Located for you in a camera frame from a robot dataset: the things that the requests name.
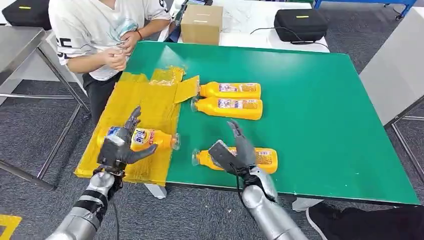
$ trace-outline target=black pants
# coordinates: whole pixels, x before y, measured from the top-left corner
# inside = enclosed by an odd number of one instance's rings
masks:
[[[406,206],[379,211],[347,208],[329,230],[337,240],[422,240],[424,207]]]
[[[82,75],[82,79],[84,80],[83,87],[90,100],[91,117],[94,125],[97,125],[99,122],[109,96],[112,94],[115,84],[118,82],[121,75],[122,72],[120,71],[106,81],[96,80],[88,73]]]

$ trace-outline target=green table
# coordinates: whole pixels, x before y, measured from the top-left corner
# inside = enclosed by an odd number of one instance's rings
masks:
[[[238,122],[254,146],[278,152],[271,176],[279,193],[420,204],[349,56],[144,41],[126,70],[150,77],[170,65],[186,68],[187,78],[200,75],[201,84],[261,84],[262,118]],[[182,103],[181,148],[172,153],[167,183],[236,186],[233,175],[191,161],[194,149],[207,150],[218,139],[233,146],[227,120]]]

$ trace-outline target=black shoe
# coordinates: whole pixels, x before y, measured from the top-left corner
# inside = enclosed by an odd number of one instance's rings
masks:
[[[306,218],[309,224],[319,233],[322,240],[332,240],[330,225],[338,219],[340,211],[324,203],[318,203],[306,210]]]

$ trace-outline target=white t-shirt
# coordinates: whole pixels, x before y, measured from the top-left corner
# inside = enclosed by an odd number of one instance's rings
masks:
[[[143,27],[145,19],[171,19],[164,0],[116,0],[114,9],[99,0],[50,0],[48,14],[62,65],[69,58],[118,48],[121,36]],[[106,81],[117,73],[104,65],[90,75]]]

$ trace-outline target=wrist bracelet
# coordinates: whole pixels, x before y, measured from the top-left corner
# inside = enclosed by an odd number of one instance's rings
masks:
[[[142,34],[139,32],[139,30],[135,30],[137,33],[138,33],[138,35],[140,36],[140,41],[141,40],[143,40],[143,36],[142,36]]]

